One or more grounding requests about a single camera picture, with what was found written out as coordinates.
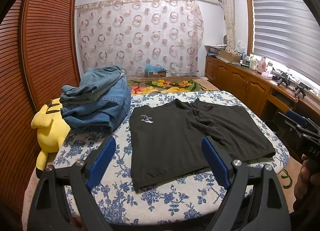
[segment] folded jeans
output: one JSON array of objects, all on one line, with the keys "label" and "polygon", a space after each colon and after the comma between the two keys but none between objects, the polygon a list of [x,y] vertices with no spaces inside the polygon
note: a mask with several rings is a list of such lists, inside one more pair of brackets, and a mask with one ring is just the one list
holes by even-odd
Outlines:
[{"label": "folded jeans", "polygon": [[83,75],[79,87],[62,86],[63,93],[60,96],[60,102],[97,101],[122,76],[123,73],[120,66],[89,68]]},{"label": "folded jeans", "polygon": [[126,77],[123,76],[96,102],[63,107],[61,115],[72,128],[104,126],[113,132],[129,113],[130,103],[131,90],[127,86]]}]

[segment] white logo print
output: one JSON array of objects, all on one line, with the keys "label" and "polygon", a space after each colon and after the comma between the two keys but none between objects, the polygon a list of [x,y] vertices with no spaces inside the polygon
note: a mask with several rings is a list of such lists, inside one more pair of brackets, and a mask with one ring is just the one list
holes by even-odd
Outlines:
[{"label": "white logo print", "polygon": [[149,117],[147,115],[141,115],[143,117],[143,119],[141,119],[141,121],[144,121],[146,123],[153,123],[153,121],[151,121],[150,119],[152,119],[152,117]]}]

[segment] pikachu plush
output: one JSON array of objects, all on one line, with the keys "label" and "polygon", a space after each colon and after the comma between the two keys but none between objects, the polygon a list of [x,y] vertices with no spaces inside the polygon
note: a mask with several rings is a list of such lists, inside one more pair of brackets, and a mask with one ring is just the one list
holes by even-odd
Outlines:
[{"label": "pikachu plush", "polygon": [[47,163],[48,153],[58,152],[70,127],[62,119],[59,98],[49,100],[32,119],[31,128],[37,129],[38,143],[41,152],[36,162],[36,175],[40,178]]}]

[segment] black t-shirt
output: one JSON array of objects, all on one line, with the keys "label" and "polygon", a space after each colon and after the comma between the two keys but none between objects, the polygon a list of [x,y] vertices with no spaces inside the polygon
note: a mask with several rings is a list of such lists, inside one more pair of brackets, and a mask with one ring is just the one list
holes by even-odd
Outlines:
[{"label": "black t-shirt", "polygon": [[176,99],[135,108],[130,117],[131,175],[136,189],[207,168],[201,140],[210,135],[232,159],[272,157],[275,149],[240,106]]}]

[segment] sheer curtain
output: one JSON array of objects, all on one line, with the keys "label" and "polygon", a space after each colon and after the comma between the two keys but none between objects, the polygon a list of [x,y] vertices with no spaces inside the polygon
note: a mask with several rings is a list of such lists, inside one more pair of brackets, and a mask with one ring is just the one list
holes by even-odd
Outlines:
[{"label": "sheer curtain", "polygon": [[204,22],[195,0],[111,0],[77,9],[84,72],[120,65],[126,75],[141,77],[151,64],[197,75]]},{"label": "sheer curtain", "polygon": [[228,46],[226,51],[231,51],[236,48],[235,43],[235,7],[233,0],[222,0],[224,18],[227,26],[227,42]]}]

